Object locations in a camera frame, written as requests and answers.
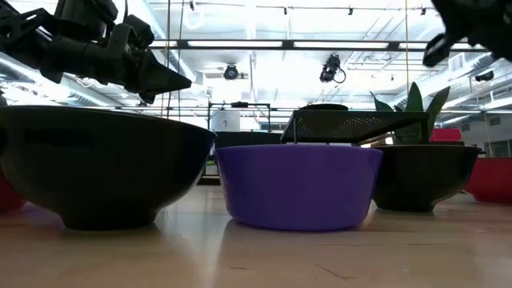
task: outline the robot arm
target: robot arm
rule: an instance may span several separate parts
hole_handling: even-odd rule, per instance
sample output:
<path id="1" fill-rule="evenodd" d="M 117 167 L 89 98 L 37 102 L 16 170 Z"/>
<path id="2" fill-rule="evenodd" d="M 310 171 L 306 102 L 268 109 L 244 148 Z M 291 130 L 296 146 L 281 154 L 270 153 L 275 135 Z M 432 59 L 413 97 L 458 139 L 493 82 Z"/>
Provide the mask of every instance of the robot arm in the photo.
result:
<path id="1" fill-rule="evenodd" d="M 139 93 L 146 103 L 157 94 L 190 88 L 191 81 L 160 64 L 149 45 L 150 26 L 125 16 L 111 0 L 59 0 L 54 15 L 44 9 L 20 14 L 0 0 L 0 51 L 60 83 L 63 73 L 114 83 Z"/>
<path id="2" fill-rule="evenodd" d="M 512 1 L 510 0 L 432 0 L 445 24 L 446 32 L 426 47 L 423 64 L 436 66 L 448 58 L 453 44 L 467 38 L 480 44 L 494 58 L 512 61 Z"/>

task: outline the plant pot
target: plant pot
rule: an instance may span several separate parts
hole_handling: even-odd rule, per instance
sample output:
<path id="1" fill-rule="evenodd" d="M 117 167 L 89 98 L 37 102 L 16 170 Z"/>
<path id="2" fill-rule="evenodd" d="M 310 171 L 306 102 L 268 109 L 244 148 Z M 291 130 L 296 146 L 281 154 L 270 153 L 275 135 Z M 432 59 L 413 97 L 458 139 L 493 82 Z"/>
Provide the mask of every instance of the plant pot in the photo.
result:
<path id="1" fill-rule="evenodd" d="M 512 158 L 479 158 L 464 191 L 478 202 L 512 204 Z"/>
<path id="2" fill-rule="evenodd" d="M 226 206 L 245 224 L 340 230 L 368 213 L 382 152 L 344 146 L 239 146 L 215 151 Z"/>
<path id="3" fill-rule="evenodd" d="M 472 146 L 385 146 L 374 200 L 385 210 L 431 212 L 459 193 L 481 149 Z"/>
<path id="4" fill-rule="evenodd" d="M 0 213 L 20 210 L 25 203 L 26 200 L 14 192 L 13 187 L 8 183 L 0 169 Z"/>
<path id="5" fill-rule="evenodd" d="M 0 107 L 0 161 L 15 191 L 77 230 L 150 224 L 199 179 L 215 133 L 104 110 Z"/>

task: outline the black plant pot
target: black plant pot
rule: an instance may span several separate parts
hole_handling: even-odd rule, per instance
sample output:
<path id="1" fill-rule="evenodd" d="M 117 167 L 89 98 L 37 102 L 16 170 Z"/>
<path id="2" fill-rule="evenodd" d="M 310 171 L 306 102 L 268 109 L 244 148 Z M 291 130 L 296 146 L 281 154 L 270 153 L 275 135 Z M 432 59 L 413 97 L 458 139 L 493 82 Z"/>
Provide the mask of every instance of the black plant pot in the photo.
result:
<path id="1" fill-rule="evenodd" d="M 78 230 L 151 223 L 199 179 L 216 135 L 161 118 L 0 107 L 0 163 L 14 189 Z"/>
<path id="2" fill-rule="evenodd" d="M 374 200 L 378 208 L 431 212 L 466 185 L 478 153 L 472 146 L 383 146 Z"/>

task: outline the red container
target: red container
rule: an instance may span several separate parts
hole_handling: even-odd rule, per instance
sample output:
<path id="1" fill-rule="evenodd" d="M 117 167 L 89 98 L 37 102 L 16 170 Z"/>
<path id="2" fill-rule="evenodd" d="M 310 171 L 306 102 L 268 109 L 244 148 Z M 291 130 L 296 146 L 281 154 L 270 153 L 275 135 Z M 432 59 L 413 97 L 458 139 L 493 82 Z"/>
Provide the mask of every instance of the red container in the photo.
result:
<path id="1" fill-rule="evenodd" d="M 16 211 L 23 208 L 26 200 L 19 197 L 0 170 L 0 213 Z"/>
<path id="2" fill-rule="evenodd" d="M 479 158 L 466 192 L 478 202 L 512 204 L 512 158 Z"/>
<path id="3" fill-rule="evenodd" d="M 461 139 L 461 131 L 458 129 L 434 129 L 430 136 L 431 142 L 458 142 Z"/>

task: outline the wooden floor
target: wooden floor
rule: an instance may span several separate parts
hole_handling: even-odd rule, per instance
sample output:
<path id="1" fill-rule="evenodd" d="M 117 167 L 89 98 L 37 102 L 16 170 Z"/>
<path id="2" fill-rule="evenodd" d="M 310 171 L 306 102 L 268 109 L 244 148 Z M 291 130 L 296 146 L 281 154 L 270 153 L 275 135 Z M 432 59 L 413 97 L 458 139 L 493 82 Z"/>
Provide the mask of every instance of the wooden floor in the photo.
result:
<path id="1" fill-rule="evenodd" d="M 218 187 L 198 187 L 153 226 L 66 230 L 28 205 L 0 216 L 0 287 L 512 287 L 512 206 L 460 194 L 434 214 L 372 206 L 359 231 L 240 225 Z"/>

